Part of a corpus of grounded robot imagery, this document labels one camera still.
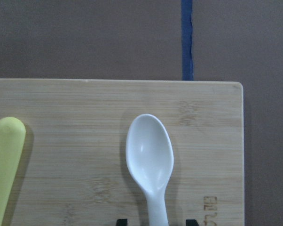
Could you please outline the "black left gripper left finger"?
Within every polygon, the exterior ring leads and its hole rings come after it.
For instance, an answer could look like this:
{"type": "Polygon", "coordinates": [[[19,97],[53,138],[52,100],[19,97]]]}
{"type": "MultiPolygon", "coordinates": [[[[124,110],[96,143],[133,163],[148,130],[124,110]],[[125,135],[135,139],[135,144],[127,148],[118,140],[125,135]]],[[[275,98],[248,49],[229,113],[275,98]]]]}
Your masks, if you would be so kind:
{"type": "Polygon", "coordinates": [[[127,219],[126,218],[117,219],[116,226],[127,226],[127,219]]]}

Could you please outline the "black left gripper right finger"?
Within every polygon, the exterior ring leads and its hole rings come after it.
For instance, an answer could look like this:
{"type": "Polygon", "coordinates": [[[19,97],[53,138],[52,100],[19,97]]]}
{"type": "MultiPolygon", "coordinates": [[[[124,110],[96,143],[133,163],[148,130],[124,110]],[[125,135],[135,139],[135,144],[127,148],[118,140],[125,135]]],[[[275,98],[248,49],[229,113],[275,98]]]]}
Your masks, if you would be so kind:
{"type": "Polygon", "coordinates": [[[199,226],[195,219],[186,219],[186,226],[199,226]]]}

